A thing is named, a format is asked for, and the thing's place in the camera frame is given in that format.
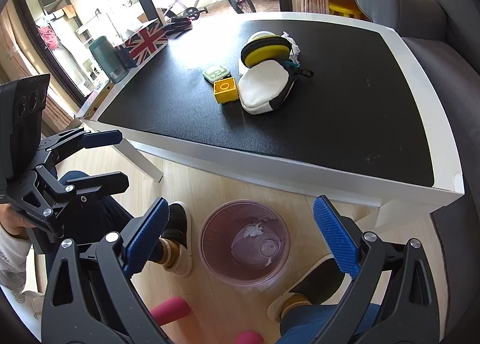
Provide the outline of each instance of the black tabletop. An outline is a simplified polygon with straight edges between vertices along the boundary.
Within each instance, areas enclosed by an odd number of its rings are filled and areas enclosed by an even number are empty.
[[[220,64],[238,79],[251,34],[286,31],[299,45],[301,77],[276,111],[250,115],[217,104],[202,71]],[[431,187],[430,151],[409,86],[380,34],[299,20],[225,19],[194,28],[154,56],[100,122],[239,151]]]

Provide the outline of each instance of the blue jeans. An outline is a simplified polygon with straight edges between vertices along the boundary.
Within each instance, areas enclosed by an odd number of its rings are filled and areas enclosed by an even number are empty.
[[[55,169],[51,170],[51,174],[57,177]],[[86,176],[88,175],[81,171],[69,171],[59,182],[65,185],[67,180]],[[65,219],[63,238],[58,239],[53,252],[45,256],[47,275],[50,274],[55,255],[64,238],[72,238],[78,245],[98,242],[108,232],[120,233],[132,218],[133,216],[111,196],[82,204],[78,212],[71,212],[69,218]],[[150,258],[157,262],[162,258],[162,254],[163,249],[155,247]]]
[[[280,322],[282,337],[275,344],[309,344],[323,328],[337,305],[305,305],[295,307]],[[371,303],[356,330],[361,333],[374,323],[380,305]]]

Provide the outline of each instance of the camera lens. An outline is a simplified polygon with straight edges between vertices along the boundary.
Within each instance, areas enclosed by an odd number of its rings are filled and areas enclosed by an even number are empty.
[[[38,100],[38,92],[37,90],[35,90],[30,95],[30,100],[28,101],[28,108],[30,109],[30,111],[33,111],[37,106],[37,100]]]
[[[42,89],[42,97],[40,98],[40,102],[43,103],[45,99],[47,98],[47,90],[46,88]]]
[[[27,98],[22,96],[18,102],[18,117],[21,118],[25,114],[25,109],[27,108]]]

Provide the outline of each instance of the green thermos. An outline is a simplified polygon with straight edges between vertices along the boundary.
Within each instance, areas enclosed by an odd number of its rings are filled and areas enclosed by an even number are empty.
[[[98,65],[100,65],[108,78],[115,84],[127,75],[128,69],[126,69],[105,35],[98,37],[88,48],[98,62]]]

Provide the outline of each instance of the white sleeve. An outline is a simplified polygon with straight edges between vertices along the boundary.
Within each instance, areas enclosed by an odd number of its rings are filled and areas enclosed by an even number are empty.
[[[41,339],[43,295],[23,291],[30,240],[12,237],[0,226],[0,287],[28,329]]]
[[[30,240],[12,237],[0,226],[0,284],[21,292],[26,281],[26,259]]]

